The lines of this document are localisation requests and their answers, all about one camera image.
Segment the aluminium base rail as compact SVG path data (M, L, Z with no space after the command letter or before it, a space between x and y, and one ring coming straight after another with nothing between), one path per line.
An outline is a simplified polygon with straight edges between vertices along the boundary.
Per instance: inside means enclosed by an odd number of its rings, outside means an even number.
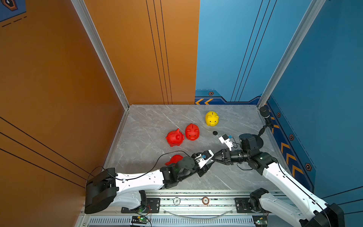
M235 198L249 198L250 192L237 190L160 190L146 192L147 198L160 198L159 213L121 213L110 206L95 214L80 212L77 227L255 227L253 216L265 216L268 227L290 224L269 213L238 213ZM149 223L132 225L132 216L144 216Z

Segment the aluminium corner post right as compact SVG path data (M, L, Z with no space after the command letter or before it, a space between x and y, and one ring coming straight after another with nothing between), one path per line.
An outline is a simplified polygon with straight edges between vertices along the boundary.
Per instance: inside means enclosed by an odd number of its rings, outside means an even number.
M300 21L292 39L290 40L282 58L280 59L274 73L272 74L258 104L257 108L260 110L266 103L268 98L271 96L273 90L277 86L281 77L283 76L287 66L291 62L293 56L310 30L312 24L314 23L316 17L321 11L326 0L313 0L309 4L302 20Z

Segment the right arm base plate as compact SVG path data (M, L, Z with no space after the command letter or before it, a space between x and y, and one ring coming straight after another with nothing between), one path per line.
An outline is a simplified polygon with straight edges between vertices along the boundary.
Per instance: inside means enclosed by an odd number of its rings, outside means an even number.
M235 207L238 213L269 213L262 208L258 199L254 198L235 198Z

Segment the aluminium corner post left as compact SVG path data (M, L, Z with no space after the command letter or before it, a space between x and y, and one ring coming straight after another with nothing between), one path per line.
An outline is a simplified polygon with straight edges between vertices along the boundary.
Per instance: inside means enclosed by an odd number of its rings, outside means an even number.
M100 35L95 27L95 24L91 18L91 15L87 9L85 1L81 0L71 0L73 7L93 45L96 54L102 63L105 72L108 75L108 78L123 106L126 111L129 111L130 105L126 98L125 92L120 84L120 81L116 75L114 67L111 63L111 60L107 54L107 51L103 45Z

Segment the yellow piggy bank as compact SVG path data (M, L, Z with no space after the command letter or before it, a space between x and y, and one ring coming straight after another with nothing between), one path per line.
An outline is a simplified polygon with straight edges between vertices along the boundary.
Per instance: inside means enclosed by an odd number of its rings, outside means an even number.
M219 122L219 116L216 112L214 111L209 111L206 116L205 116L205 121L207 126L217 126L218 122Z

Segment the green circuit board right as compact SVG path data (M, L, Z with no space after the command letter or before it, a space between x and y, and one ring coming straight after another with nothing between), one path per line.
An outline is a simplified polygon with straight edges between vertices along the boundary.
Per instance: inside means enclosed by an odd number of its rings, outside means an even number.
M268 219L265 216L253 216L253 223L256 227L267 227Z

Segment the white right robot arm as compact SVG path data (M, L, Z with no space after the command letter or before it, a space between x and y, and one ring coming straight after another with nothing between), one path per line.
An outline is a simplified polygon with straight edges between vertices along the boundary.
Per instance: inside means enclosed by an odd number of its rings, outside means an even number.
M233 150L229 136L219 137L220 142L228 148L215 153L213 160L224 165L248 163L251 170L271 181L293 203L289 205L268 190L260 188L250 193L249 205L252 211L271 212L293 227L345 226L344 212L337 204L328 204L310 192L284 170L276 158L260 151L263 140L259 136L245 133L239 138L241 149Z

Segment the green circuit board left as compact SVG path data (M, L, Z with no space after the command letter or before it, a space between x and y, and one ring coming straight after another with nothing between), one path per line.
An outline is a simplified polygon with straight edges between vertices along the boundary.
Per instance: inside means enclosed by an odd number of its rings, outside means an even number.
M149 221L146 217L144 216L132 216L131 218L131 224L132 225L146 225L148 224Z

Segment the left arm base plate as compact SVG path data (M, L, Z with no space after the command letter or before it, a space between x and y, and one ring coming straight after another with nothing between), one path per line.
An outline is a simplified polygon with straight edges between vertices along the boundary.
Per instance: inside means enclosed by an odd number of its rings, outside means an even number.
M146 214L146 213L159 213L160 211L160 198L147 198L147 202L145 205L141 205L140 207L129 210L125 207L122 207L121 213L140 213L140 214Z

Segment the green circuit board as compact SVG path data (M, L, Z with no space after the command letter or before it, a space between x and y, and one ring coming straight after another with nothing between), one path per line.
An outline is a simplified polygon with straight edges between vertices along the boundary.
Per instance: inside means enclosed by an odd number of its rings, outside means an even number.
M253 216L253 223L256 227L267 227L268 219L265 216Z
M146 225L148 224L149 221L146 217L144 216L132 216L131 218L131 224L132 225Z

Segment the aluminium corner post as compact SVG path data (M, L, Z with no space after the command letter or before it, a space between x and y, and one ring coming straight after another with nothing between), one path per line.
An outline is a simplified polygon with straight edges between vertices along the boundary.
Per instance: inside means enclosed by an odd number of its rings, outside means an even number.
M129 111L130 105L126 98L125 92L120 84L120 81L116 75L114 67L111 63L111 60L107 54L107 51L103 45L100 35L95 27L95 24L91 18L91 15L87 9L85 1L81 0L71 0L73 7L93 45L96 54L102 63L105 72L108 75L108 78L123 106L126 111Z
M283 76L287 66L291 62L293 56L310 30L312 24L314 23L316 17L321 11L326 0L313 0L309 4L302 20L300 21L292 39L290 40L282 58L280 59L274 73L272 74L258 104L257 108L260 110L266 103L268 98L271 96L273 90L277 86L281 77Z

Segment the red piggy bank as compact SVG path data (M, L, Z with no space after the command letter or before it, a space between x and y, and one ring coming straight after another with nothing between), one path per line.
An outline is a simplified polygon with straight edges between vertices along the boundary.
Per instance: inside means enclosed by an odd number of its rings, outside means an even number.
M180 129L177 129L175 131L169 132L165 139L167 140L167 143L170 147L180 146L184 141L184 135Z
M195 141L199 138L199 127L195 124L189 124L185 129L185 138L190 141Z
M183 156L181 155L174 155L171 157L171 159L165 163L166 166L169 166L171 164L176 164L178 161L181 161L183 159Z

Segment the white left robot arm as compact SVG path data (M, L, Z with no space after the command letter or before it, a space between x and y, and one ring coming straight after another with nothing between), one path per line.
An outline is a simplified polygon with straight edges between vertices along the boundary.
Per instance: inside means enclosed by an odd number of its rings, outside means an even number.
M114 168L104 169L87 180L84 212L94 214L110 205L142 211L147 206L146 190L169 189L194 174L203 176L213 156L213 152L207 150L193 157L183 157L161 169L140 174L122 174L116 173Z

